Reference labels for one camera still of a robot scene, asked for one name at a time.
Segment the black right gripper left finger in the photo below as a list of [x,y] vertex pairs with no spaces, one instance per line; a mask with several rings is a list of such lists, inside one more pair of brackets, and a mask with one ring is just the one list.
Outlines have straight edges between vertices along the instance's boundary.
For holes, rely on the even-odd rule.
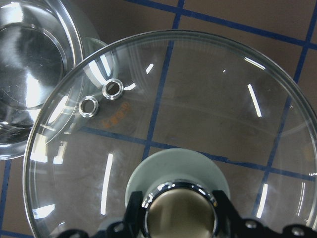
[[96,232],[92,238],[136,238],[141,230],[145,209],[142,208],[143,193],[131,193],[123,220],[110,224],[105,230]]

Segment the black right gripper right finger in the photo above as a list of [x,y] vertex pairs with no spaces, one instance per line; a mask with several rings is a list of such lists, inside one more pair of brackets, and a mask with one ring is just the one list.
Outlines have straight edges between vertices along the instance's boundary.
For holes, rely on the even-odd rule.
[[242,218],[224,191],[212,192],[216,238],[315,238],[317,232],[304,225],[287,225],[278,233],[257,220]]

